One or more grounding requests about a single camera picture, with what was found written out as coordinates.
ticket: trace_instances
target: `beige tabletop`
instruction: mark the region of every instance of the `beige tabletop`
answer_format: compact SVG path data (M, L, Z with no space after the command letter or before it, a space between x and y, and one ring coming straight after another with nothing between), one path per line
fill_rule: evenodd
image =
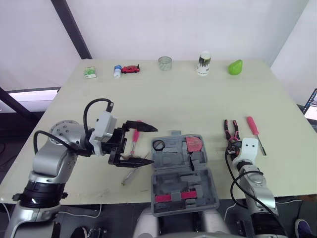
M113 77L116 64L138 63L139 73L122 75L120 79ZM117 127L126 120L142 120L158 129L158 132L141 133L135 155L145 156L150 151L151 139L170 135L171 130L200 134L218 197L229 199L232 179L224 160L227 141L223 120L237 120L241 138L254 137L246 122L247 116L253 116L267 152L267 156L263 156L259 149L256 165L264 172L272 193L275 196L317 193L316 133L269 67L261 60L245 60L242 73L231 76L226 71L229 61L213 61L209 75L200 77L195 72L196 63L174 61L171 71L160 71L156 61L82 60L34 131L48 131L65 119L82 123L84 107L91 100L111 99L114 102L112 114L118 117ZM84 78L87 66L97 68L97 79ZM91 107L89 126L94 127L105 108L103 102ZM125 153L128 154L132 133L128 132L126 137ZM0 185L1 202L13 203L12 195L21 193L28 181L34 158L32 139L33 134ZM39 147L45 141L40 135ZM141 167L135 178L122 186L121 181L130 169L107 162L108 156L79 157L65 187L69 195L61 203L151 201L151 165ZM237 198L244 197L238 189L234 194Z

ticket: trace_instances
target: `green fruit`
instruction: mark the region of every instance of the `green fruit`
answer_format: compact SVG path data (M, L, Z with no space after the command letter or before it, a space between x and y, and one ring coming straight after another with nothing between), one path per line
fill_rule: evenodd
M231 75L238 75L242 71L242 60L238 59L237 61L231 63L228 67L228 72Z

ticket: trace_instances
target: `red pliers handle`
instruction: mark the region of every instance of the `red pliers handle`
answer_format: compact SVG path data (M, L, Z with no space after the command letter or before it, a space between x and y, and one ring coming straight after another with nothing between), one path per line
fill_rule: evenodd
M228 120L224 120L224 133L226 134L226 139L231 141L231 140L240 140L239 136L239 128L236 120L232 121L233 126L234 126L234 135L231 136L229 130L228 130Z

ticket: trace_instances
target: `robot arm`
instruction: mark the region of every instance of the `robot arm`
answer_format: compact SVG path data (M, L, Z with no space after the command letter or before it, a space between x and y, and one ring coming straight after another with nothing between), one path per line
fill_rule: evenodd
M244 138L242 141L229 142L228 153L232 155L232 165L241 175L239 187L246 194L256 237L286 237L286 232L278 220L274 195L267 187L263 173L255 166L257 152L257 139Z
M107 101L108 108L97 120L95 129L89 130L87 120L84 119L84 125L73 120L64 120L55 124L50 129L50 133L35 132L36 154L33 169L23 193L13 196L13 200L17 203L5 232L5 238L16 237L23 223L51 222L56 217L60 209L59 201L67 197L64 187L78 155L90 157L92 154L99 156L110 154L108 163L119 167L135 168L152 163L151 160L142 158L121 160L120 157L126 144L125 133L130 128L144 132L157 131L157 129L139 121L127 121L121 128L115 128L117 119L110 114L113 103L108 99L90 102L85 109L86 116L89 106L97 101ZM49 138L37 151L36 140L39 133Z

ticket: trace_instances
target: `screwdriver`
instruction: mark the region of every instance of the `screwdriver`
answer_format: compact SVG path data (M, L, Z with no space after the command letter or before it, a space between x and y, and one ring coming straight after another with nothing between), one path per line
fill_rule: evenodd
M130 151L130 156L133 156L133 154L134 154L134 148L135 148L135 145L138 142L139 135L140 135L139 131L137 129L134 129L134 133L133 133L133 137L132 137L132 148L131 148L131 151Z
M130 155L128 156L129 157L133 157L134 155L134 149L135 149L135 145L137 144L138 142L138 139L139 139L139 135L140 135L140 132L137 130L137 129L134 129L134 132L133 132L133 136L132 136L132 148L131 148L131 151L130 151ZM132 176L135 174L135 172L138 170L138 168L133 168L129 173L128 175L122 180L121 184L122 185L126 185L127 182L129 182L131 179L132 179Z
M256 135L257 138L258 138L258 140L259 140L259 142L260 142L263 155L266 155L265 149L264 149L264 147L262 146L262 143L261 143L260 138L259 138L259 131L258 131L258 128L257 128L256 123L254 122L254 120L253 120L252 117L247 117L247 122L248 122L249 127L250 127L250 129L251 129L251 131L252 131L252 134L253 134L253 135Z

